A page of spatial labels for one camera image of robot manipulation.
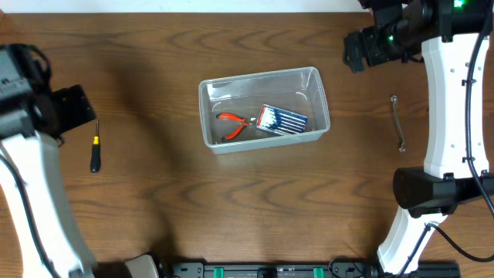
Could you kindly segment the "blue precision screwdriver set case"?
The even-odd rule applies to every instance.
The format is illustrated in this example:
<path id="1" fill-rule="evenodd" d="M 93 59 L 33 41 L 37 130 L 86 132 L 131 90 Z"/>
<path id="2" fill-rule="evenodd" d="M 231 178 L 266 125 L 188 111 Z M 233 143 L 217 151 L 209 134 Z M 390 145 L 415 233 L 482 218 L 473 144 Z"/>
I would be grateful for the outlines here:
<path id="1" fill-rule="evenodd" d="M 307 122 L 307 116 L 263 104 L 255 125 L 260 130 L 284 136 L 303 133 Z"/>

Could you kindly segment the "red-handled small pliers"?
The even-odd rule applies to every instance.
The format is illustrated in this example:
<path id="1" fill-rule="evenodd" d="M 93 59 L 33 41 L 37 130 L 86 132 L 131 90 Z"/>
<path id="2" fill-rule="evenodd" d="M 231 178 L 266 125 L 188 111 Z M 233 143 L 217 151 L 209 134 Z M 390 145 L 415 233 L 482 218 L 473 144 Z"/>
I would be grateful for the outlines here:
<path id="1" fill-rule="evenodd" d="M 222 142 L 235 139 L 244 129 L 251 127 L 255 121 L 255 117 L 240 117 L 233 113 L 223 112 L 216 115 L 216 118 L 222 122 L 228 122 L 226 130 L 222 136 Z"/>

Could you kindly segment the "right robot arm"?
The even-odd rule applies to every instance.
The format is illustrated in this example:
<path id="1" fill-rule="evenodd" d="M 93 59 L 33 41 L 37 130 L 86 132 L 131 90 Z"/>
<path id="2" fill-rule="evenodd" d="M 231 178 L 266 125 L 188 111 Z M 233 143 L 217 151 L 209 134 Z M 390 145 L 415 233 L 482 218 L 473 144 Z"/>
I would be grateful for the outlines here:
<path id="1" fill-rule="evenodd" d="M 398 203 L 374 265 L 361 277 L 457 277 L 457 266 L 423 264 L 434 232 L 462 204 L 492 206 L 493 175 L 483 143 L 483 67 L 493 24 L 490 0 L 364 0 L 374 24 L 347 35 L 343 62 L 352 72 L 400 60 L 424 63 L 428 79 L 428 149 L 420 168 L 399 168 Z"/>

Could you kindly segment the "clear plastic storage container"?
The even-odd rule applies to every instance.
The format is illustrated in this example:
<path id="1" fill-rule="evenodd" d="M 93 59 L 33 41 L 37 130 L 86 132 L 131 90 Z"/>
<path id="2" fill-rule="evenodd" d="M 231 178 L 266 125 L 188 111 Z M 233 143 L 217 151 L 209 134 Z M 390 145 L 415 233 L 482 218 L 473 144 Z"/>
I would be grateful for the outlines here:
<path id="1" fill-rule="evenodd" d="M 331 126 L 313 66 L 203 80 L 198 100 L 205 145 L 215 154 L 316 141 Z"/>

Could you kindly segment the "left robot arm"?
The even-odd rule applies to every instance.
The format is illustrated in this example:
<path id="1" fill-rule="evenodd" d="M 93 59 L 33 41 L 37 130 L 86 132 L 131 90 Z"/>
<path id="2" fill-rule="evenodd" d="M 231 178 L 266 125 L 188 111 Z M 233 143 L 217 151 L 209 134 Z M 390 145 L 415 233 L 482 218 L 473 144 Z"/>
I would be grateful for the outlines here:
<path id="1" fill-rule="evenodd" d="M 1 47 L 1 188 L 24 277 L 91 277 L 97 262 L 70 208 L 59 147 L 96 114 L 80 85 L 52 90 L 51 76 L 35 46 Z"/>

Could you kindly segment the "black yellow screwdriver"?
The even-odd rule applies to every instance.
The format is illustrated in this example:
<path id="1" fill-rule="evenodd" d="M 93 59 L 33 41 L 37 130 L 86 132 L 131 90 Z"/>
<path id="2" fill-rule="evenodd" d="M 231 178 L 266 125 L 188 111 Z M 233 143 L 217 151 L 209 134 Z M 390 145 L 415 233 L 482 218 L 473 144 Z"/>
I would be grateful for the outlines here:
<path id="1" fill-rule="evenodd" d="M 99 135 L 99 121 L 96 121 L 96 133 L 93 137 L 92 144 L 92 154 L 90 159 L 90 171 L 92 173 L 97 173 L 101 167 L 101 156 L 100 156 L 100 135 Z"/>

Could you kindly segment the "silver offset ring wrench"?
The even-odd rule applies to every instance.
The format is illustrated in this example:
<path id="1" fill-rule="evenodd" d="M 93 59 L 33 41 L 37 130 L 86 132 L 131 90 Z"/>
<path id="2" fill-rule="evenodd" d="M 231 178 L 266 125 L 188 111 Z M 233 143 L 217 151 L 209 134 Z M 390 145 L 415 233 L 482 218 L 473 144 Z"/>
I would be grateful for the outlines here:
<path id="1" fill-rule="evenodd" d="M 397 133 L 398 133 L 398 140 L 399 140 L 398 150 L 400 152 L 405 152 L 406 149 L 405 149 L 405 146 L 404 146 L 404 135 L 403 135 L 403 131 L 402 131 L 402 128 L 401 128 L 401 123 L 399 121 L 398 112 L 397 112 L 397 109 L 396 109 L 397 101 L 398 101 L 398 97 L 396 95 L 392 95 L 390 97 L 392 114 L 393 114 L 393 117 L 394 117 L 395 127 L 396 127 L 396 130 L 397 130 Z"/>

